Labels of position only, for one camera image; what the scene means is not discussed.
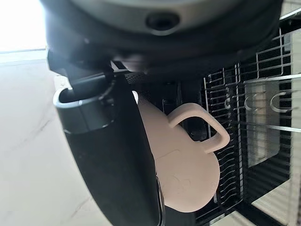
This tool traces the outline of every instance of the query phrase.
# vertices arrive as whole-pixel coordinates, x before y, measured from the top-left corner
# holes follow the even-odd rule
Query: black plastic part
[[[235,209],[257,226],[284,226],[268,214],[265,214],[258,208],[246,202],[240,202],[235,206]]]
[[[101,93],[102,98],[71,105],[71,110],[68,103],[61,103],[57,110],[64,129],[70,130],[68,117],[73,124],[95,122],[94,127],[86,123],[84,129],[65,131],[65,135],[85,183],[106,218],[114,226],[157,226],[162,212],[154,159],[129,85],[124,76],[114,80],[114,87]],[[107,120],[102,113],[106,106],[100,103],[106,97],[114,102],[109,106],[114,118],[98,128]]]
[[[181,213],[172,208],[165,207],[166,222],[165,226],[195,226],[195,213]]]
[[[250,57],[274,35],[282,5],[282,0],[244,0],[206,25],[160,37],[109,27],[68,0],[41,2],[53,52],[73,63],[121,61],[131,71],[145,72],[143,82],[200,78]]]
[[[146,25],[155,31],[168,31],[180,23],[175,13],[152,13],[146,19]]]

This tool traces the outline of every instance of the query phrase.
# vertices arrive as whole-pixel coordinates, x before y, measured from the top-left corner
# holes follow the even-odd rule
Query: metal grill
[[[252,59],[204,78],[204,104],[231,137],[216,153],[216,201],[226,210],[247,202],[283,225],[296,224],[300,193],[298,50],[301,33],[279,30]],[[215,134],[210,126],[208,134]]]

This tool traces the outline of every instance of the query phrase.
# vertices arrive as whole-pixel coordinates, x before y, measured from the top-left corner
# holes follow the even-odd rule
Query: white floor
[[[0,225],[110,225],[64,138],[54,76],[45,60],[0,64]]]

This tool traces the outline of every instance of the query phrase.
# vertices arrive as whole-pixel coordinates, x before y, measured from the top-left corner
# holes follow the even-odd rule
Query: mug handle
[[[171,128],[178,125],[183,120],[190,117],[199,117],[204,119],[210,126],[216,130],[216,134],[208,140],[202,141],[202,148],[205,153],[211,153],[225,147],[230,136],[225,128],[209,114],[204,108],[195,103],[187,103],[173,110],[168,116],[169,125]]]

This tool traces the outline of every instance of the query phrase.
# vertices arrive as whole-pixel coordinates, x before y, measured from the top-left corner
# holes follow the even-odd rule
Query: circular hole
[[[168,31],[176,27],[180,18],[174,13],[153,13],[146,19],[146,25],[155,31]]]

